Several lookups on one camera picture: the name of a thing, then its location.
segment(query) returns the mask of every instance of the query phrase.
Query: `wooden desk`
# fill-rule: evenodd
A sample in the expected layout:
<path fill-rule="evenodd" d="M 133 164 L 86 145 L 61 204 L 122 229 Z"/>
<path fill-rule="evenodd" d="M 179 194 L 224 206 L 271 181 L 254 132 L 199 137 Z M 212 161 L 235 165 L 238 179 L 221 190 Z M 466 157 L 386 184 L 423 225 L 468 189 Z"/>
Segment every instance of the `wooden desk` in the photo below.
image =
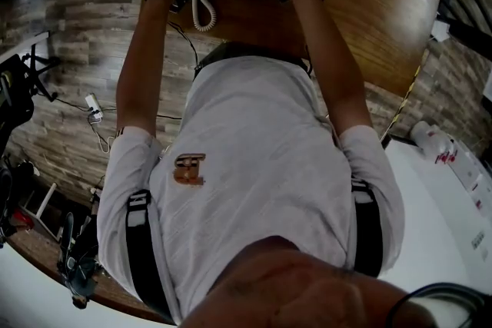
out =
<path fill-rule="evenodd" d="M 207 35 L 306 58 L 304 37 L 292 4 L 281 5 L 277 0 L 210 1 L 218 12 L 218 23 Z M 439 0 L 324 3 L 361 66 L 365 81 L 403 96 L 421 62 Z M 196 32 L 191 4 L 171 20 L 185 31 Z"/>

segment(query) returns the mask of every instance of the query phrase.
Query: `white box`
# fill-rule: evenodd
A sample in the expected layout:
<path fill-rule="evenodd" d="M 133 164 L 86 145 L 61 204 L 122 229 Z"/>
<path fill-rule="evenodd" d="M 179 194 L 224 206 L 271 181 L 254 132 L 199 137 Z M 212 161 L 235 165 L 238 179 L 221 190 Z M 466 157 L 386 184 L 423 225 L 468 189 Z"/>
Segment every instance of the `white box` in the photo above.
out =
<path fill-rule="evenodd" d="M 479 176 L 470 197 L 483 217 L 492 217 L 492 186 L 485 176 Z"/>
<path fill-rule="evenodd" d="M 453 162 L 448 162 L 463 187 L 468 193 L 472 191 L 478 182 L 480 168 L 476 165 L 476 158 L 468 148 L 460 141 L 454 140 L 454 146 L 457 149 L 456 157 Z"/>

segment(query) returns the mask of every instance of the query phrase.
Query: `chair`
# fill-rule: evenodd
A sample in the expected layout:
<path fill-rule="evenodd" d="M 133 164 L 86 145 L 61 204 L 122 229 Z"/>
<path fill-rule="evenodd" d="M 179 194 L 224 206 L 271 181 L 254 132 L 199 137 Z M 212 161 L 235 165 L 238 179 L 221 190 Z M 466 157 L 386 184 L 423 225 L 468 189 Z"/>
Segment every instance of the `chair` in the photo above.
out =
<path fill-rule="evenodd" d="M 24 63 L 31 59 L 29 67 Z M 36 62 L 45 67 L 36 70 Z M 54 101 L 56 93 L 49 94 L 39 81 L 39 75 L 60 64 L 59 58 L 41 58 L 35 55 L 35 45 L 31 54 L 20 59 L 13 55 L 0 65 L 0 154 L 12 131 L 19 125 L 29 121 L 34 112 L 32 96 L 41 92 L 49 101 Z"/>

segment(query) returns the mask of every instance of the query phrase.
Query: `gray t-shirt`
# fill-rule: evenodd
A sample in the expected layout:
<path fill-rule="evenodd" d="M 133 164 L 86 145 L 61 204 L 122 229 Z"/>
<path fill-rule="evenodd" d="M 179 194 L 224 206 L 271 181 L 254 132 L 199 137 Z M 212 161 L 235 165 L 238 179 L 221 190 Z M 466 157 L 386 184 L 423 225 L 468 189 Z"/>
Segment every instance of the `gray t-shirt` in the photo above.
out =
<path fill-rule="evenodd" d="M 204 155 L 196 160 L 202 185 L 184 184 L 176 175 L 187 155 Z M 168 276 L 165 287 L 174 288 L 182 316 L 236 254 L 265 237 L 283 237 L 350 269 L 356 232 L 351 175 L 375 190 L 387 269 L 400 253 L 404 208 L 376 132 L 357 126 L 334 136 L 311 80 L 296 65 L 259 57 L 220 61 L 194 81 L 180 133 L 165 153 L 139 128 L 125 128 L 115 139 L 98 215 L 99 257 L 136 296 L 126 203 L 148 187 L 159 273 Z"/>

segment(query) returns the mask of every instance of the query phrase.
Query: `black metal stand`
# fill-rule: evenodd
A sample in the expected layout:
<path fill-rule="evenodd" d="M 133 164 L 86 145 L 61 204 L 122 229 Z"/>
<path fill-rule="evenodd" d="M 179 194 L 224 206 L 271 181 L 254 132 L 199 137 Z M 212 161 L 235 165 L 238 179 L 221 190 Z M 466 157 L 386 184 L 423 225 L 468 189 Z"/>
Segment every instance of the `black metal stand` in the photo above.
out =
<path fill-rule="evenodd" d="M 34 95 L 37 93 L 36 90 L 39 90 L 43 96 L 45 96 L 49 101 L 53 102 L 58 97 L 57 93 L 53 92 L 52 94 L 49 94 L 45 86 L 39 80 L 39 75 L 50 70 L 51 68 L 58 66 L 60 64 L 60 58 L 56 58 L 55 56 L 51 58 L 42 58 L 40 56 L 37 56 L 35 52 L 36 52 L 36 45 L 34 44 L 31 47 L 31 54 L 26 54 L 21 59 L 22 62 L 31 59 L 29 63 L 29 67 L 27 65 L 25 66 L 26 72 L 28 74 L 28 79 L 30 81 L 30 86 L 32 86 L 31 94 Z M 36 70 L 37 61 L 42 65 L 44 65 L 45 67 L 41 68 L 40 70 Z"/>

